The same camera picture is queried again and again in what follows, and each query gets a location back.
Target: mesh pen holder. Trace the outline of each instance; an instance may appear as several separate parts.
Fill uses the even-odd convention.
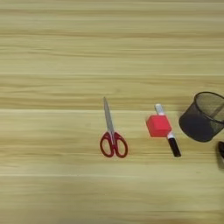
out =
[[[195,95],[179,118],[180,128],[192,139],[208,142],[224,128],[224,97],[212,92]]]

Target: scissors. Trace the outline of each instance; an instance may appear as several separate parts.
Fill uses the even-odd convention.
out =
[[[115,132],[114,125],[112,122],[111,114],[109,111],[109,105],[107,99],[104,97],[104,111],[106,116],[106,122],[108,126],[108,131],[101,138],[101,152],[107,158],[112,158],[115,154],[119,158],[125,158],[128,155],[129,148],[122,136],[120,136],[117,132]],[[107,153],[103,148],[103,142],[108,141],[108,145],[110,148],[110,153]],[[120,141],[124,145],[124,153],[119,152],[118,141]]]

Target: red scissor handle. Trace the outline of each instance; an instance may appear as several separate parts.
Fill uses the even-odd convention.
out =
[[[118,133],[115,132],[114,134],[114,139],[115,139],[115,144],[113,144],[112,142],[112,139],[111,139],[111,135],[106,132],[103,137],[101,138],[101,143],[100,143],[100,146],[101,146],[101,152],[102,154],[107,157],[107,158],[112,158],[115,154],[119,157],[119,158],[125,158],[127,155],[128,155],[128,152],[129,152],[129,147],[126,143],[126,141],[124,140],[124,138],[122,136],[120,136]],[[108,145],[109,145],[109,148],[110,148],[110,153],[107,153],[104,148],[103,148],[103,142],[104,141],[108,141]],[[124,153],[121,154],[119,152],[119,149],[118,149],[118,141],[121,141],[124,145]]]

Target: table surface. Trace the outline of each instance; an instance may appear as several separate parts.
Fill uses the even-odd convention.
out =
[[[223,223],[224,168],[179,117],[223,95],[224,1],[0,1],[0,223]],[[105,158],[102,98],[129,144]],[[182,158],[145,119],[162,103]]]

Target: scissor blade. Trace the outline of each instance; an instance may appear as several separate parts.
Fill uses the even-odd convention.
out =
[[[114,129],[111,114],[109,111],[109,104],[105,97],[103,98],[103,101],[104,101],[104,111],[105,111],[105,116],[106,116],[106,121],[108,126],[108,132],[113,136],[115,134],[115,129]]]

